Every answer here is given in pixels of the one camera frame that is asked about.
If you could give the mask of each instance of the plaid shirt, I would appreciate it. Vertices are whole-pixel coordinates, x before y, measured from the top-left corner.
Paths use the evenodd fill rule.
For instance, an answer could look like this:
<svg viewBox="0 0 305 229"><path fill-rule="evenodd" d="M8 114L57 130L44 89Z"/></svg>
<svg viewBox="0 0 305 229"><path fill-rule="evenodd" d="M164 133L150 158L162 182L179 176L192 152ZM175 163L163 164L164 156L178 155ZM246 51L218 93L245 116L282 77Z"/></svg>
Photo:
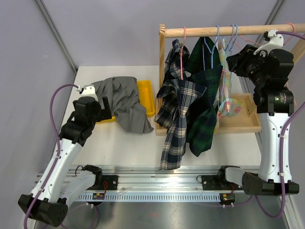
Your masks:
<svg viewBox="0 0 305 229"><path fill-rule="evenodd" d="M163 146L160 169L176 169L181 165L186 143L186 113L189 106L202 97L206 87L185 80L166 81L157 94L163 98L155 122L168 128Z"/></svg>
<svg viewBox="0 0 305 229"><path fill-rule="evenodd" d="M213 56L209 51L213 46L214 42L210 38L199 38L185 67L185 70L192 74L188 80L207 87L206 93L189 109L186 141L190 143L190 150L195 156L211 148L217 122L217 112L213 103L223 67L220 65L218 50L215 48Z"/></svg>
<svg viewBox="0 0 305 229"><path fill-rule="evenodd" d="M178 39L172 42L173 48L168 53L168 56L164 63L164 82L167 80L173 79L181 79L181 69L180 69L180 52L182 48L182 43ZM188 49L184 46L183 47L183 54L182 54L182 68L183 68L183 78L186 79L191 74L187 73L184 70L184 65L187 62L190 53Z"/></svg>
<svg viewBox="0 0 305 229"><path fill-rule="evenodd" d="M214 45L213 41L205 38L205 42L211 50ZM204 43L204 38L198 40L191 56L184 46L183 78L185 80L181 80L181 47L182 44L178 40L173 41L173 48L165 61L163 86L157 94L157 98L163 98L163 104L155 122L168 129L160 169L180 167L186 142L190 142L190 149L196 156L209 149L216 124L214 121L216 111L213 108L216 94L213 94L215 88L216 92L218 90L222 71L218 51L215 49L213 53L213 63L217 65L214 71L214 69L209 69L211 68L211 54ZM213 98L212 107L209 104L211 98Z"/></svg>

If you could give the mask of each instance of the wooden stand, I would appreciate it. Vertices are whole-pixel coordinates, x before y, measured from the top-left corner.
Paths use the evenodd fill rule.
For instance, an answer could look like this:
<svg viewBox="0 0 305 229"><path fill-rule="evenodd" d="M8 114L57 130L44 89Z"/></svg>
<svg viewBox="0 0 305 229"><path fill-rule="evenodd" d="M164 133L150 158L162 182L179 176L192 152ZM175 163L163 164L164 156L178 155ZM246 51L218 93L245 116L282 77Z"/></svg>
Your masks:
<svg viewBox="0 0 305 229"><path fill-rule="evenodd" d="M289 24L284 25L254 25L239 26L239 35L258 35L265 31L276 29L279 31L293 32L293 28ZM187 37L206 37L217 36L217 28L186 28ZM305 32L305 23L295 24L295 32ZM220 27L219 36L232 35L232 27ZM160 87L164 78L164 48L165 38L184 37L184 29L166 29L164 24L160 25ZM294 54L294 62L297 63L305 53L305 41L300 40L292 49ZM261 131L261 124L256 113L256 105L251 94L231 94L231 98L244 102L241 112L235 117L224 117L219 120L218 134L236 134L236 133L257 133ZM156 99L156 115L162 106L162 99ZM156 135L166 135L167 129L156 123Z"/></svg>

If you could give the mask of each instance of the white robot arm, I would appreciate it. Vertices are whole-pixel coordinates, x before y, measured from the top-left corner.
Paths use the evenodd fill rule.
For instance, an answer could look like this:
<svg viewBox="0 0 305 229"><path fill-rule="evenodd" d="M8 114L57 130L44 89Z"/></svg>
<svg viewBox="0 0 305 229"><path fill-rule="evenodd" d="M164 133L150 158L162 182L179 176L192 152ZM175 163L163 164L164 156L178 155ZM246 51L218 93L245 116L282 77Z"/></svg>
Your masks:
<svg viewBox="0 0 305 229"><path fill-rule="evenodd" d="M248 77L255 85L254 102L262 126L262 159L258 174L238 167L222 167L219 174L224 180L243 187L248 195L281 195L281 179L285 181L285 193L297 194L299 185L292 182L288 161L290 125L282 136L282 128L294 112L294 98L285 87L292 70L293 55L282 50L283 36L277 30L264 34L269 43L255 48L247 45L240 53L227 58L229 70L238 76ZM283 155L280 139L284 138Z"/></svg>
<svg viewBox="0 0 305 229"><path fill-rule="evenodd" d="M31 191L30 195L21 195L18 204L26 213L30 204L34 205L30 210L30 218L59 226L71 203L85 190L102 186L102 169L87 165L81 173L75 177L66 187L63 187L64 179L74 161L81 151L88 137L91 136L96 122L111 119L108 99L103 98L103 108L98 102L93 85L79 89L81 97L73 101L75 111L70 115L67 123L62 126L60 137L61 151L58 156L55 149L53 156L43 176Z"/></svg>

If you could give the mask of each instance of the yellow container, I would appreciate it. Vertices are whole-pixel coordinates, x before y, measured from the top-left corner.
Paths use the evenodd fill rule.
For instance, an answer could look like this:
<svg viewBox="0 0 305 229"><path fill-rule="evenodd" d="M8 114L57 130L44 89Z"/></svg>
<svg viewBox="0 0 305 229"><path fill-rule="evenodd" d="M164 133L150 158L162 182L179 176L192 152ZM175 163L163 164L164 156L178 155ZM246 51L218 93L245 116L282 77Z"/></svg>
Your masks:
<svg viewBox="0 0 305 229"><path fill-rule="evenodd" d="M146 108L147 117L152 117L155 113L153 90L150 80L141 80L137 82L139 89L140 104ZM103 120L99 123L109 123L115 121L115 116L112 119Z"/></svg>

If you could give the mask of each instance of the white table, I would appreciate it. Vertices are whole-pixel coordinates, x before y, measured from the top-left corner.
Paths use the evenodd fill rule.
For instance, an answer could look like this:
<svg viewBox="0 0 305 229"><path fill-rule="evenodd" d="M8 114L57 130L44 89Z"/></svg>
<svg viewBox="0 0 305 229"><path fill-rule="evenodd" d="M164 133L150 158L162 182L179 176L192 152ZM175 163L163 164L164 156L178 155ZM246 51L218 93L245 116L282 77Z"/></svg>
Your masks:
<svg viewBox="0 0 305 229"><path fill-rule="evenodd" d="M94 66L80 67L76 85L91 84L114 76L134 76L138 80L150 80L154 96L159 89L159 66ZM236 75L232 78L232 92L242 93ZM73 90L66 109L64 122L74 110L72 102L79 98ZM153 118L149 118L153 127ZM159 167L165 136L156 136L155 131L139 135L125 132L116 122L96 124L93 134L73 165L100 165L113 167ZM212 148L194 156L187 144L181 169L235 165L258 168L261 154L255 134L223 134L213 138Z"/></svg>

